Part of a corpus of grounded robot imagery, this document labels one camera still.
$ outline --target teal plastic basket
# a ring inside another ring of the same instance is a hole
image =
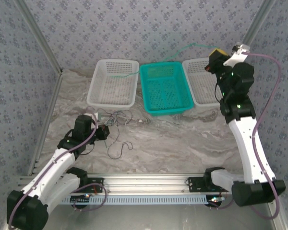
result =
[[[145,110],[152,116],[181,114],[193,99],[182,64],[161,62],[140,67]]]

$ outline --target black cable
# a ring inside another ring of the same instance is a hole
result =
[[[103,110],[105,114],[112,115],[112,113],[108,113],[108,112],[107,112],[106,110],[104,110],[103,108],[98,108],[98,109],[96,110],[96,112],[98,112],[99,109]]]
[[[85,154],[80,154],[81,156],[85,156],[85,155],[88,155],[90,154],[95,148],[95,143],[93,143],[93,148],[88,152],[88,153],[85,153]]]
[[[130,112],[131,118],[129,119],[129,121],[127,121],[127,122],[125,122],[125,123],[119,123],[118,120],[117,120],[117,116],[118,116],[119,114],[124,114],[125,116],[127,116],[127,115],[124,113],[124,112],[126,112],[126,111]],[[116,121],[116,127],[117,127],[117,131],[118,131],[118,135],[117,135],[116,139],[113,141],[113,143],[108,147],[107,155],[108,155],[111,159],[117,160],[117,159],[121,158],[122,155],[123,155],[124,145],[127,145],[127,147],[128,147],[129,150],[132,150],[132,149],[133,149],[133,144],[132,144],[130,141],[125,141],[125,142],[123,142],[123,144],[121,145],[120,155],[119,155],[118,157],[111,157],[110,154],[109,154],[109,149],[111,148],[112,145],[115,144],[115,142],[116,142],[116,141],[118,140],[118,138],[120,137],[120,128],[119,128],[119,125],[129,124],[129,123],[132,121],[133,114],[132,114],[132,112],[129,111],[129,110],[122,110],[122,111],[117,111],[117,112],[112,113],[111,116],[112,116],[113,119]]]
[[[216,98],[216,87],[217,87],[217,83],[216,83],[216,86],[215,86],[215,98]],[[220,103],[220,101],[216,98],[217,102]]]

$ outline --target blue floral wallpaper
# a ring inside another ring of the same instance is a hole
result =
[[[12,0],[0,0],[0,229],[27,173],[57,74]]]
[[[100,59],[161,61],[190,43],[231,50],[262,0],[26,0],[61,67]],[[206,57],[194,47],[176,60]]]
[[[283,67],[282,81],[259,134],[272,169],[286,183],[282,197],[288,214],[288,0],[276,1],[251,49],[276,57]],[[249,57],[248,61],[255,66],[252,101],[259,115],[276,82],[277,67],[263,58]]]

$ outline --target wire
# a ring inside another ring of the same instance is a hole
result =
[[[173,59],[173,58],[176,57],[181,51],[183,51],[183,50],[185,50],[186,48],[189,48],[189,47],[191,47],[191,46],[205,47],[205,48],[218,48],[217,46],[200,45],[200,44],[197,44],[197,43],[194,42],[194,43],[191,43],[191,44],[189,44],[189,45],[187,45],[187,46],[184,46],[183,48],[177,50],[177,52],[176,52],[174,55],[165,58],[165,59],[162,60],[161,62],[166,62],[166,61],[168,61],[168,60]],[[128,77],[128,76],[130,76],[130,75],[134,75],[134,74],[137,74],[137,73],[139,73],[139,71],[137,71],[137,72],[135,72],[135,73],[127,74],[127,75],[125,75],[125,76],[114,75],[114,76],[111,76],[111,77],[114,77],[114,78],[126,78],[126,77]]]
[[[191,44],[189,44],[189,45],[187,45],[187,46],[184,46],[183,48],[177,50],[177,52],[176,52],[174,55],[172,55],[172,56],[170,56],[170,57],[167,57],[166,59],[164,59],[164,60],[161,61],[161,62],[165,62],[165,61],[168,61],[168,60],[173,59],[173,58],[176,57],[181,51],[183,51],[184,49],[189,48],[189,47],[191,47],[191,46],[205,47],[205,48],[218,48],[217,46],[200,45],[200,44],[197,44],[197,43],[194,42],[194,43],[191,43]]]
[[[95,143],[93,143],[93,148],[88,152],[88,153],[85,153],[85,154],[80,154],[81,156],[86,156],[88,154],[90,154],[95,148]]]
[[[217,97],[216,97],[216,87],[217,87],[217,83],[216,83],[216,86],[215,86],[215,98],[216,98],[217,102],[220,103],[220,101],[219,101],[219,100],[217,99]]]
[[[127,145],[127,147],[128,147],[129,150],[132,150],[132,149],[133,149],[133,144],[132,144],[130,141],[125,141],[125,142],[121,145],[120,155],[119,155],[118,157],[114,158],[114,157],[111,157],[111,156],[109,155],[109,148],[110,148],[111,146],[108,148],[108,156],[109,156],[111,159],[113,159],[113,160],[117,160],[117,159],[121,158],[122,155],[123,155],[124,145]]]
[[[69,150],[66,150],[65,152],[63,152],[61,155],[59,155],[43,172],[42,174],[40,175],[40,177],[37,178],[37,180],[34,182],[34,184],[32,185],[32,187],[23,195],[23,197],[20,198],[20,200],[17,202],[17,204],[15,205],[15,207],[13,208],[12,210],[12,213],[10,215],[10,219],[9,219],[9,229],[10,230],[14,230],[16,228],[13,228],[12,227],[12,221],[13,221],[13,218],[15,216],[15,213],[16,213],[16,210],[19,208],[20,204],[24,201],[24,199],[30,194],[30,192],[33,191],[33,188],[36,189],[36,186],[38,185],[38,183],[44,178],[44,176],[47,174],[47,172],[50,170],[50,168],[57,163],[57,161],[59,159],[61,159],[65,154],[69,153],[69,152],[72,152],[78,148],[80,148],[81,146],[85,145],[93,136],[94,134],[96,133],[96,130],[97,130],[97,126],[98,126],[98,121],[97,121],[97,118],[94,114],[93,115],[93,118],[94,118],[94,121],[95,121],[95,127],[94,127],[94,130],[92,132],[92,134],[86,139],[84,140],[82,143],[80,143],[79,145],[69,149]]]
[[[258,161],[258,164],[259,164],[262,172],[264,173],[264,176],[266,177],[269,185],[271,186],[273,195],[274,195],[274,197],[275,197],[276,210],[275,210],[274,215],[272,215],[272,216],[270,216],[270,217],[267,217],[267,216],[264,216],[262,213],[260,213],[258,210],[256,210],[254,207],[251,207],[251,209],[252,209],[254,212],[256,212],[260,217],[262,217],[262,218],[264,218],[264,219],[274,219],[274,218],[276,218],[276,217],[278,216],[278,214],[279,214],[279,209],[280,209],[280,207],[279,207],[279,206],[280,206],[279,198],[278,198],[278,195],[277,195],[277,191],[276,191],[276,189],[275,189],[275,187],[274,187],[274,185],[273,185],[273,182],[271,181],[270,177],[268,176],[268,174],[267,174],[267,172],[266,172],[266,170],[265,170],[265,168],[264,168],[264,165],[263,165],[263,163],[262,163],[261,160],[260,160],[260,156],[259,156],[259,154],[258,154],[257,147],[256,147],[255,135],[256,135],[256,133],[257,133],[257,130],[258,130],[259,125],[261,124],[261,122],[262,122],[262,120],[263,120],[263,116],[264,116],[264,114],[266,113],[267,108],[268,108],[268,106],[270,105],[270,103],[271,103],[271,101],[272,101],[272,99],[273,99],[273,97],[274,97],[274,94],[275,94],[275,92],[276,92],[276,90],[277,90],[277,87],[278,87],[278,85],[279,85],[279,83],[280,83],[280,81],[281,81],[281,77],[282,77],[282,73],[281,73],[281,72],[282,72],[282,67],[281,67],[280,62],[279,62],[278,60],[276,60],[274,57],[270,56],[270,55],[266,55],[266,54],[256,54],[256,53],[248,53],[248,52],[242,52],[242,54],[249,55],[249,56],[258,56],[258,57],[268,58],[268,59],[274,61],[274,62],[277,64],[277,67],[278,67],[278,77],[277,77],[275,86],[274,86],[274,88],[273,88],[273,90],[272,90],[272,92],[271,92],[271,95],[270,95],[267,103],[266,103],[265,106],[264,106],[264,110],[263,110],[263,112],[261,113],[261,115],[259,116],[259,118],[258,118],[258,120],[257,120],[257,122],[256,122],[256,125],[255,125],[255,127],[254,127],[254,129],[253,129],[253,132],[252,132],[252,144],[253,144],[254,153],[255,153],[256,159],[257,159],[257,161]]]
[[[126,115],[124,112],[129,112],[129,113],[131,114],[131,117],[130,117],[130,119],[126,120],[125,123],[120,123],[120,122],[118,121],[118,119],[117,119],[117,118],[118,118],[118,115],[119,115],[119,114],[122,114],[123,117],[126,117],[127,115]],[[114,113],[112,113],[112,114],[105,111],[105,113],[110,115],[110,118],[105,122],[105,124],[115,125],[115,126],[117,127],[117,131],[118,131],[117,137],[115,138],[115,140],[110,144],[110,146],[109,146],[108,149],[107,149],[107,155],[108,155],[111,159],[117,160],[117,159],[119,159],[119,158],[122,157],[124,145],[127,145],[127,147],[128,147],[129,150],[132,150],[132,149],[133,149],[133,144],[132,144],[130,141],[125,141],[125,142],[123,142],[122,145],[121,145],[120,155],[119,155],[118,157],[112,157],[112,156],[110,155],[110,153],[109,153],[109,150],[110,150],[111,146],[114,145],[114,144],[116,143],[116,141],[117,141],[117,140],[119,139],[119,137],[120,137],[120,128],[119,128],[119,125],[125,125],[125,126],[126,126],[127,124],[129,124],[129,123],[132,121],[133,114],[132,114],[132,112],[129,111],[129,110],[116,111],[116,112],[114,112]]]
[[[98,108],[98,109],[96,110],[96,112],[98,112],[99,109],[101,109],[102,111],[104,111],[104,112],[103,112],[104,114],[112,115],[112,113],[108,113],[108,112],[107,112],[106,110],[104,110],[103,108]]]
[[[102,200],[102,202],[101,202],[100,205],[98,205],[98,206],[96,206],[96,207],[94,207],[94,208],[90,208],[90,209],[78,209],[78,208],[76,208],[76,206],[75,206],[76,203],[77,203],[77,201],[79,200],[79,198],[78,198],[78,199],[76,199],[76,200],[74,201],[74,203],[73,203],[73,205],[72,205],[75,211],[79,211],[79,212],[90,212],[90,211],[93,211],[93,210],[96,210],[96,209],[99,209],[99,208],[103,207],[103,205],[104,205],[105,202],[107,201],[107,196],[108,196],[107,190],[106,190],[106,188],[105,188],[102,184],[99,184],[99,183],[91,183],[91,184],[84,185],[84,186],[82,186],[82,187],[80,187],[80,188],[77,188],[76,190],[72,191],[71,193],[78,192],[78,191],[80,191],[80,190],[82,190],[82,189],[84,189],[84,188],[87,188],[87,187],[89,187],[89,186],[99,186],[99,187],[101,187],[101,188],[105,191],[105,197],[104,197],[104,199]]]

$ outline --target white plastic basket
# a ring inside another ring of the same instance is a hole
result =
[[[104,109],[129,109],[135,101],[139,62],[104,59],[97,62],[86,102]]]
[[[209,58],[186,60],[182,63],[193,101],[196,106],[219,106],[215,98],[216,76],[205,70]],[[222,98],[219,86],[216,88],[216,97]]]

